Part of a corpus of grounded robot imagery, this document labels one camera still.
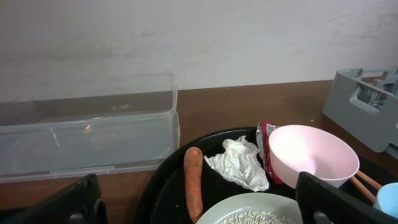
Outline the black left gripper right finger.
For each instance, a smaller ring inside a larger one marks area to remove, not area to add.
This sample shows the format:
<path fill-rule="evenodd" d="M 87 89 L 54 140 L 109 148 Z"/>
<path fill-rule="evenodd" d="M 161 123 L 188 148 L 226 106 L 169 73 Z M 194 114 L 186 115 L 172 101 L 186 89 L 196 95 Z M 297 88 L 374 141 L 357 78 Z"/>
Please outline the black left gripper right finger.
<path fill-rule="evenodd" d="M 308 172 L 298 175 L 295 199 L 304 224 L 397 224 L 397 218 L 366 205 Z"/>

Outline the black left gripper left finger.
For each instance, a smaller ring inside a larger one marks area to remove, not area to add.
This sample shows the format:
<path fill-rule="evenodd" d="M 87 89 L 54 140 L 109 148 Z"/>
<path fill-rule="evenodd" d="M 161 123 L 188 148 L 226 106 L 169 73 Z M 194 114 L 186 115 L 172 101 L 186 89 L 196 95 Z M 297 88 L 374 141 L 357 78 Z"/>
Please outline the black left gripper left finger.
<path fill-rule="evenodd" d="M 88 174 L 43 201 L 26 208 L 1 211 L 3 224 L 107 224 L 97 175 Z"/>

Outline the wooden chopstick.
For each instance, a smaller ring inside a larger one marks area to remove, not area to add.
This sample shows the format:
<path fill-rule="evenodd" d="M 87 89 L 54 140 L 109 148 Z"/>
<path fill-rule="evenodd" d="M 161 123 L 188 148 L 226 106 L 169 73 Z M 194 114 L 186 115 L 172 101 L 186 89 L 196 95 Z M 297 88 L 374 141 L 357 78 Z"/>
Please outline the wooden chopstick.
<path fill-rule="evenodd" d="M 376 201 L 376 196 L 373 195 L 356 177 L 351 177 L 350 181 L 371 203 Z"/>
<path fill-rule="evenodd" d="M 377 190 L 379 190 L 382 187 L 381 184 L 379 184 L 378 182 L 376 182 L 375 180 L 373 180 L 372 178 L 370 178 L 360 170 L 357 172 L 357 175 Z"/>

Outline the pink bowl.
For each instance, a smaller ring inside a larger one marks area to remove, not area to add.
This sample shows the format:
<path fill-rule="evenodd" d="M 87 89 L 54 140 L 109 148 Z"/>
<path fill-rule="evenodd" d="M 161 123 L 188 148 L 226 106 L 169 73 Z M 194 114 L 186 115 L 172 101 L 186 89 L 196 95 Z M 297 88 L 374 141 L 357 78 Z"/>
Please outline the pink bowl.
<path fill-rule="evenodd" d="M 268 143 L 274 174 L 293 189 L 301 172 L 338 188 L 359 171 L 360 161 L 354 150 L 318 128 L 281 126 L 271 133 Z"/>

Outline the light blue cup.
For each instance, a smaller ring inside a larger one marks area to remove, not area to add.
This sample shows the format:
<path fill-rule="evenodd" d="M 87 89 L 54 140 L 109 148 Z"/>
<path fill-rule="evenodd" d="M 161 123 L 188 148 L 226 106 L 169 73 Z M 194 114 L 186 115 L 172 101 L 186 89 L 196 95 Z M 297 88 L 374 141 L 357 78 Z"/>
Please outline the light blue cup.
<path fill-rule="evenodd" d="M 398 183 L 386 184 L 378 190 L 374 208 L 398 218 Z"/>

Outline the grey plate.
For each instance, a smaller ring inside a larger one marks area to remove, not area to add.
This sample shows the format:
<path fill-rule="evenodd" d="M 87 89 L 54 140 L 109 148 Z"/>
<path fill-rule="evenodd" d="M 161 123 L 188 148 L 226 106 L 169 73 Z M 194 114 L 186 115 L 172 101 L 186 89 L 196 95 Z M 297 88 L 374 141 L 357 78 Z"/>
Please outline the grey plate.
<path fill-rule="evenodd" d="M 298 203 L 287 197 L 269 193 L 246 193 L 226 198 L 207 210 L 197 224 L 219 224 L 219 222 L 235 213 L 248 210 L 263 210 L 286 216 L 296 224 L 302 224 L 302 216 Z"/>

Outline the red snack wrapper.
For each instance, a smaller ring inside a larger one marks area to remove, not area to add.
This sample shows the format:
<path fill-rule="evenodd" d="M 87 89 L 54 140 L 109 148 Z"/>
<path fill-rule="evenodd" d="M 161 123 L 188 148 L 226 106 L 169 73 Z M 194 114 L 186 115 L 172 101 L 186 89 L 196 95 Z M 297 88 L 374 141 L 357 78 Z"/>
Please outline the red snack wrapper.
<path fill-rule="evenodd" d="M 268 123 L 267 121 L 260 121 L 256 128 L 256 141 L 257 146 L 260 150 L 259 156 L 262 159 L 263 167 L 266 174 L 271 178 L 273 183 L 283 184 L 283 181 L 281 181 L 273 171 L 269 147 L 269 136 L 277 128 L 278 126 L 272 123 Z"/>

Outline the white tissue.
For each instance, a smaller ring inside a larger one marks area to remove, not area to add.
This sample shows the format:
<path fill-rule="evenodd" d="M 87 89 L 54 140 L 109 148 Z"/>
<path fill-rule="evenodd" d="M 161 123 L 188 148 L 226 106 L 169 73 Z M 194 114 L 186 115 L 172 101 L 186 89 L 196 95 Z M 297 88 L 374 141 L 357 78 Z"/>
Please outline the white tissue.
<path fill-rule="evenodd" d="M 234 182 L 253 192 L 265 191 L 270 187 L 266 172 L 257 159 L 259 148 L 240 136 L 237 140 L 225 139 L 224 152 L 215 156 L 204 156 L 211 169 L 222 178 Z"/>

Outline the orange carrot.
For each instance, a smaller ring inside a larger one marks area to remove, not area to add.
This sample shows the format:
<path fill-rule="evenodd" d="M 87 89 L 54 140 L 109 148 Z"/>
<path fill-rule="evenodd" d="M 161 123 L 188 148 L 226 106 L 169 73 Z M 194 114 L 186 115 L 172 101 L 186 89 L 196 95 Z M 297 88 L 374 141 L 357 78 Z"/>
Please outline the orange carrot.
<path fill-rule="evenodd" d="M 201 174 L 203 154 L 198 147 L 190 147 L 183 160 L 185 176 L 185 196 L 188 214 L 193 223 L 196 223 L 203 214 L 201 195 Z"/>

